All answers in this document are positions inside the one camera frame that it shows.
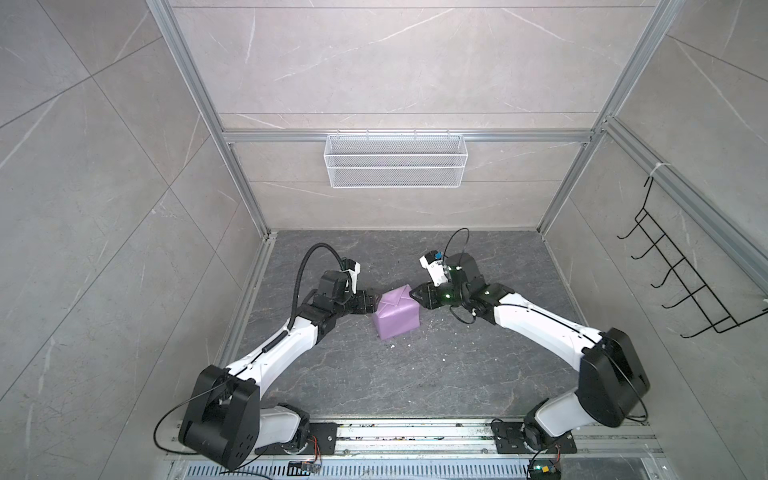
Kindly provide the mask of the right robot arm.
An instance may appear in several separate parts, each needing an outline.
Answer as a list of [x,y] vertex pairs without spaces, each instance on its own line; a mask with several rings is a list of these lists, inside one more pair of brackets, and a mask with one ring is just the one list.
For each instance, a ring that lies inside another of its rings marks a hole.
[[521,433],[539,451],[572,430],[598,423],[617,428],[644,404],[650,381],[629,336],[588,327],[552,313],[515,290],[489,283],[467,253],[445,256],[432,250],[420,259],[430,277],[410,296],[427,310],[460,307],[474,319],[516,332],[565,361],[578,374],[574,389],[546,399],[526,415]]

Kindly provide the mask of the pink wrapping paper sheet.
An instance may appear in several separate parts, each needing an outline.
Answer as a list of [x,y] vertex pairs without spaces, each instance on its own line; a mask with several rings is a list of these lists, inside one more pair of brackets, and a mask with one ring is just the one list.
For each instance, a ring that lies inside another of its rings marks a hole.
[[420,327],[420,305],[411,296],[409,284],[382,295],[373,323],[381,340],[403,335]]

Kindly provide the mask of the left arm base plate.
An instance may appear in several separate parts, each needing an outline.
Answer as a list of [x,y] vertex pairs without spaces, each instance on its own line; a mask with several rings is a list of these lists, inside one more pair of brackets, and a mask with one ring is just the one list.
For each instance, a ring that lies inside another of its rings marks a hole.
[[319,450],[319,455],[322,457],[332,455],[335,452],[338,429],[337,423],[310,422],[300,426],[289,442],[259,447],[254,450],[254,454],[314,456],[316,450]]

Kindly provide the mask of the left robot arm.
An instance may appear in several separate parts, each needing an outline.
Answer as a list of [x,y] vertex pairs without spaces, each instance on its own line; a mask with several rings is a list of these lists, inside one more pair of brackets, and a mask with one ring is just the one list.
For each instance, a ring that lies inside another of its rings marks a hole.
[[271,384],[315,347],[347,315],[371,314],[377,297],[357,287],[359,265],[325,272],[294,317],[255,350],[198,376],[179,427],[178,441],[227,469],[242,466],[258,449],[278,445],[299,453],[310,437],[309,416],[282,403],[263,408]]

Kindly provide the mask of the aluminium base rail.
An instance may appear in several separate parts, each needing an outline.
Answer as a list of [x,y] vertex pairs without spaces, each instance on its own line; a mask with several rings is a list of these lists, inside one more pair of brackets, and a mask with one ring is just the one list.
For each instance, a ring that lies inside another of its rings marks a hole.
[[228,470],[199,455],[167,456],[158,479],[674,479],[650,427],[576,428],[542,453],[518,419],[322,418],[295,455],[251,453]]

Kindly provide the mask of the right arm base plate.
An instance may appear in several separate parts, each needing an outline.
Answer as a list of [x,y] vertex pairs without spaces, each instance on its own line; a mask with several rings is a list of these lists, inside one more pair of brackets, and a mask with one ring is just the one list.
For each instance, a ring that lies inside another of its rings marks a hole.
[[573,436],[566,432],[551,437],[533,424],[493,419],[490,422],[493,440],[499,454],[574,454],[577,447]]

